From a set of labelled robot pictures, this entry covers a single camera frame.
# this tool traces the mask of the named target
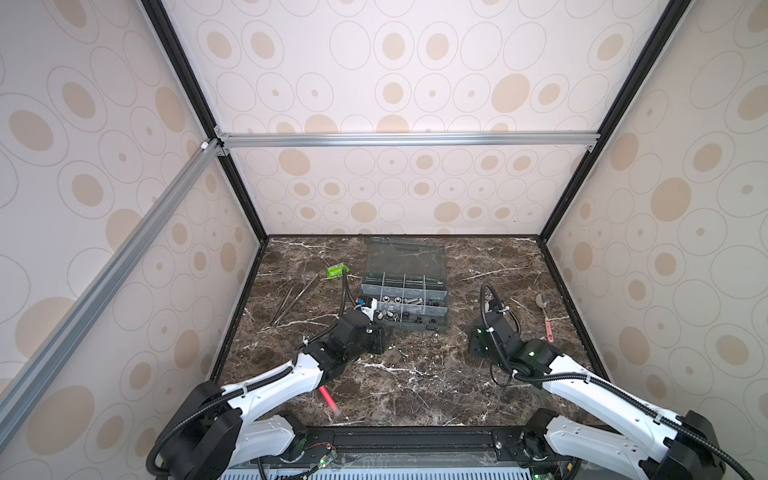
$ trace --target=transparent plastic organizer box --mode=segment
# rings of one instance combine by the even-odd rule
[[[377,323],[409,330],[444,330],[448,326],[445,248],[434,243],[374,237],[368,252],[362,293],[379,300]]]

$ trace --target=enclosure wall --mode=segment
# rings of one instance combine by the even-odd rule
[[[204,136],[139,5],[6,2],[0,15],[0,391],[35,378],[25,364],[129,261],[125,240],[184,198],[5,445],[3,480],[150,478],[144,457],[210,373],[255,257],[215,153],[190,169],[204,168],[189,161]]]
[[[257,241],[214,161],[0,455],[0,478],[153,478],[144,460],[206,380]]]
[[[667,2],[164,4],[222,132],[317,134],[597,130]],[[585,146],[489,143],[234,157],[267,233],[539,233]]]
[[[768,449],[768,3],[701,2],[549,247],[615,382]]]
[[[204,138],[133,3],[0,15],[0,391]]]

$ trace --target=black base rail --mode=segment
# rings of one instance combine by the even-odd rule
[[[526,428],[522,425],[309,427],[306,444],[315,446],[307,448],[304,455],[295,462],[288,463],[280,457],[273,456],[263,457],[262,462],[270,465],[271,468],[309,468],[327,453],[327,446],[324,444],[330,443],[336,448],[339,458],[346,460],[345,464],[365,454],[375,454],[376,462],[386,467],[402,466],[401,455],[403,454],[457,455],[469,452],[480,454],[480,458],[485,460],[483,463],[478,460],[477,466],[487,466],[489,459],[491,461],[495,459],[498,466],[508,466],[509,462],[514,462],[522,468],[528,468],[534,462],[528,454],[523,452],[524,443],[521,442],[521,434]],[[386,454],[398,455],[393,455],[389,460]],[[535,467],[541,472],[546,472],[556,469],[560,462],[571,460],[572,457],[555,453],[545,460],[535,462]]]

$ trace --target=ventilation grille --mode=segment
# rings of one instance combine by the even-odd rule
[[[301,470],[270,470],[267,480],[295,475]],[[340,472],[318,472],[312,480],[531,480],[526,468],[346,468]],[[259,471],[251,468],[227,470],[221,480],[260,480]]]

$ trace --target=black frame edge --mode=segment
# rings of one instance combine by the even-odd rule
[[[610,380],[605,365],[603,365],[600,358],[600,354],[598,354],[598,350],[594,347],[594,343],[592,343],[592,338],[589,336],[587,327],[584,325],[584,320],[581,318],[581,315],[579,315],[578,310],[576,310],[576,304],[571,298],[571,294],[568,292],[565,282],[563,282],[563,277],[560,275],[558,266],[554,263],[554,259],[549,252],[547,244],[544,241],[539,240],[538,248],[541,250],[541,255],[544,256],[544,262],[547,264],[547,268],[549,269],[550,275],[552,275],[554,284],[558,288],[560,297],[563,299],[565,310],[568,312],[568,316],[571,317],[571,323],[573,323],[573,326],[576,329],[576,334],[578,335],[581,344],[584,345],[584,350],[587,352],[587,358],[592,365],[592,371],[597,373],[600,377]]]
[[[184,47],[179,41],[174,26],[170,23],[170,17],[163,6],[161,0],[141,0],[144,10],[149,17],[152,27],[157,33],[157,37],[160,39],[160,43],[165,49],[165,53],[170,60],[171,66],[173,66],[176,76],[179,78],[184,92],[187,94],[194,113],[196,114],[200,124],[203,126],[203,131],[208,138],[216,138],[219,141],[219,145],[223,145],[221,139],[219,139],[216,133],[216,119],[211,112],[203,90],[200,88],[200,84],[197,82],[197,77],[194,75],[192,66],[184,53]],[[253,202],[250,199],[250,195],[246,191],[243,179],[237,171],[234,161],[227,150],[227,155],[219,157],[219,163],[224,173],[227,175],[232,188],[234,190],[237,199],[240,202],[240,206],[243,208],[250,226],[253,228],[253,232],[259,239],[259,242],[266,243],[267,235],[264,230],[264,226],[259,219],[259,215],[256,212],[256,208],[253,206]]]
[[[214,361],[214,368],[210,372],[209,380],[213,383],[218,383],[221,379],[221,374],[224,371],[224,363],[227,361],[227,357],[230,355],[230,348],[232,342],[235,340],[235,334],[237,333],[237,327],[240,325],[240,319],[243,318],[243,311],[248,303],[250,297],[250,291],[253,289],[253,282],[256,281],[256,274],[259,272],[261,266],[261,260],[263,260],[266,254],[266,247],[269,245],[270,239],[267,237],[266,241],[260,242],[259,250],[256,252],[256,259],[253,261],[253,266],[248,273],[248,277],[243,285],[243,292],[240,294],[240,299],[235,306],[232,320],[229,327],[227,327],[227,333],[224,335],[224,341],[221,344],[219,353],[216,355]]]
[[[656,60],[659,58],[664,46],[667,44],[667,40],[669,40],[669,37],[677,27],[677,24],[688,9],[688,5],[691,1],[692,0],[670,0],[667,4],[664,13],[661,14],[654,30],[645,42],[643,50],[637,57],[637,61],[630,70],[627,80],[624,82],[621,90],[619,90],[616,100],[614,100],[610,110],[608,110],[608,114],[605,116],[603,123],[598,129],[600,139],[594,145],[592,151],[587,151],[582,157],[573,177],[571,177],[571,180],[568,182],[568,186],[560,196],[547,223],[541,230],[541,238],[544,242],[549,241],[554,230],[559,225],[560,220],[562,220],[565,215],[565,212],[568,211],[571,202],[576,198],[576,194],[581,188],[581,185],[587,180],[587,176],[592,170],[592,166],[597,161],[598,157],[600,157],[605,145],[611,139],[611,136],[621,122],[621,118],[624,116],[630,103],[640,90],[641,85],[650,73]]]

